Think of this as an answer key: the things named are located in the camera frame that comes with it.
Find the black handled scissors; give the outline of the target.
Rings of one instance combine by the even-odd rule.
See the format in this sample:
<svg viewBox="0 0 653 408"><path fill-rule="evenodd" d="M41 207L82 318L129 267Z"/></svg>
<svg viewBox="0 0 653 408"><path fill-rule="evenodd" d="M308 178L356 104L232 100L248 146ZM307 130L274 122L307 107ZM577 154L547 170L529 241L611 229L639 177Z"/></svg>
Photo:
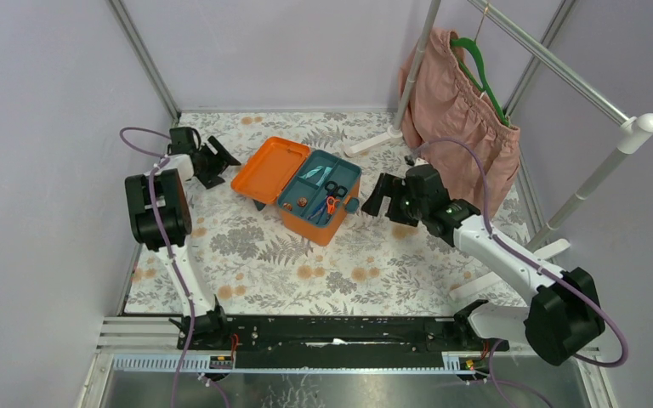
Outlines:
<svg viewBox="0 0 653 408"><path fill-rule="evenodd" d="M336 197L336 198L343 198L349 192L346 187L332 180L326 182L326 184L324 185L324 189L328 196Z"/></svg>

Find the orange handled scissors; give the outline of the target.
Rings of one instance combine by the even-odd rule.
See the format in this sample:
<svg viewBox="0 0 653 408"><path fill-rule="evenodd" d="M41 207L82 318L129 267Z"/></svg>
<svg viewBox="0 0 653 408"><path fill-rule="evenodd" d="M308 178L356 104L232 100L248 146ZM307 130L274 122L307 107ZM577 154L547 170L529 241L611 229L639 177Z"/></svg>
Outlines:
<svg viewBox="0 0 653 408"><path fill-rule="evenodd" d="M329 216L332 216L335 213L340 201L341 200L339 198L333 195L330 195L326 198L326 213Z"/></svg>

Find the teal small tube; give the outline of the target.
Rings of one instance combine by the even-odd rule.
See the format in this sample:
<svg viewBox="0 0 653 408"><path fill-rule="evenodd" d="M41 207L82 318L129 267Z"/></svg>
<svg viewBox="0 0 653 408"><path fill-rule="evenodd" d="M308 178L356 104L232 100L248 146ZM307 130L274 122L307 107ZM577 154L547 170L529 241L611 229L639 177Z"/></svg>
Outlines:
<svg viewBox="0 0 653 408"><path fill-rule="evenodd" d="M325 167L323 174L321 175L320 179L316 183L318 187L322 186L325 181L327 181L328 176L330 175L330 172L332 171L331 167Z"/></svg>

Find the teal tray insert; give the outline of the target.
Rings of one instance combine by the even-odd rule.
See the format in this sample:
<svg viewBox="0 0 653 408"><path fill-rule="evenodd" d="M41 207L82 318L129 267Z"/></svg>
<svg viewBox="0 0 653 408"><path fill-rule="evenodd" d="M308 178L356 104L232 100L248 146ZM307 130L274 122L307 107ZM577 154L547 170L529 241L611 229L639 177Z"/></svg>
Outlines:
<svg viewBox="0 0 653 408"><path fill-rule="evenodd" d="M327 192L324 189L324 185L327 181L325 181L320 187L316 185L324 170L309 179L301 179L299 177L301 174L306 173L316 166L331 167L332 171L330 172L327 181L335 181L338 184L346 187L349 192L345 197L339 198L341 201L332 216L329 216L327 214L327 210L325 210L325 212L319 218L315 220L308 220L307 217L322 202L326 203L326 199L328 197ZM289 181L285 189L278 197L276 204L287 214L295 215L299 219L302 219L308 224L314 225L316 227L326 228L330 224L333 224L337 221L337 213L339 211L348 214L352 214L357 211L358 206L360 205L358 190L360 186L361 175L361 168L354 163L345 161L344 159L339 158L324 150L315 150L309 154L304 164L301 165L301 167L295 173L295 176ZM305 207L298 206L297 200L299 197L305 197L308 199L308 203ZM284 208L284 203L290 203L292 205L292 211L288 211L286 208Z"/></svg>

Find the blue plastic tweezers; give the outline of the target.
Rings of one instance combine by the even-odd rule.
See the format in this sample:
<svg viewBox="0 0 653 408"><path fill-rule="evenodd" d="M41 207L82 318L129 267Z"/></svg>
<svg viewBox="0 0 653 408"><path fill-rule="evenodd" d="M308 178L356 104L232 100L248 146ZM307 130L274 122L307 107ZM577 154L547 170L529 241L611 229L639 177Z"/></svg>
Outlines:
<svg viewBox="0 0 653 408"><path fill-rule="evenodd" d="M308 217L308 220L315 220L319 218L327 209L327 204L322 202Z"/></svg>

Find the orange medicine box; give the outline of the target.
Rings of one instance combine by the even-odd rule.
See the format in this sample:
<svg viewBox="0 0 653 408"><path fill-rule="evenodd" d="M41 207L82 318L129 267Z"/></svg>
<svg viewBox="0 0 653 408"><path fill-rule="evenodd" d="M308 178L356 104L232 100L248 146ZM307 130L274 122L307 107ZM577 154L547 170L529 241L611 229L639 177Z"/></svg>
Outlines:
<svg viewBox="0 0 653 408"><path fill-rule="evenodd" d="M313 151L305 144L271 137L247 161L231 181L230 187L236 193L252 199L259 210L270 205L277 207L288 230L324 247L335 236L348 213L339 211L336 222L320 228L287 214L276 204L282 191Z"/></svg>

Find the teal small packet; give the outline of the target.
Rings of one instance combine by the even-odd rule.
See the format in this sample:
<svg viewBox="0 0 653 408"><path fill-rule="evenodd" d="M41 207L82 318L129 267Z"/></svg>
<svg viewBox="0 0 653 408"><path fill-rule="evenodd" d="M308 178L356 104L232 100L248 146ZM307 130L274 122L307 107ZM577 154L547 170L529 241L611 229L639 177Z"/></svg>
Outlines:
<svg viewBox="0 0 653 408"><path fill-rule="evenodd" d="M309 171L307 171L306 173L301 174L299 177L301 179L310 179L313 176L315 176L316 174L318 174L319 172L322 172L324 169L325 169L324 166L316 166L316 167L310 169Z"/></svg>

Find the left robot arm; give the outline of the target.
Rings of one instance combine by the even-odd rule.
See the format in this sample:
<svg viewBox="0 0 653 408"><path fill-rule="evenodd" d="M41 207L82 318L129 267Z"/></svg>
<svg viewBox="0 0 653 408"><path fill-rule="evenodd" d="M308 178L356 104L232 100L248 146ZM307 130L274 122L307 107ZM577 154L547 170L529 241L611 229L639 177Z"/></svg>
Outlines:
<svg viewBox="0 0 653 408"><path fill-rule="evenodd" d="M173 127L163 137L166 152L149 154L157 159L154 167L124 181L131 231L167 268L183 312L174 323L179 331L220 349L229 341L230 328L217 296L197 270L185 185L195 179L206 189L217 187L224 183L222 173L240 162L214 136L202 139L193 127Z"/></svg>

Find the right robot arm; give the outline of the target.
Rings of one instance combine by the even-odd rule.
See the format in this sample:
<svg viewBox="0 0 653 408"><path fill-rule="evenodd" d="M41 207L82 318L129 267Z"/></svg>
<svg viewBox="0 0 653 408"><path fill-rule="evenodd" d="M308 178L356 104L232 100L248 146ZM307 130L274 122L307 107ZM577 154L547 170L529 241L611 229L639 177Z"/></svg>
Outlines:
<svg viewBox="0 0 653 408"><path fill-rule="evenodd" d="M479 260L524 300L523 307L480 300L459 310L453 336L462 349L474 350L492 339L523 343L559 366L605 332L587 271L565 271L498 232L477 207L452 199L429 164L409 169L403 178L381 173L362 212L376 217L384 198L390 221L424 225L432 236Z"/></svg>

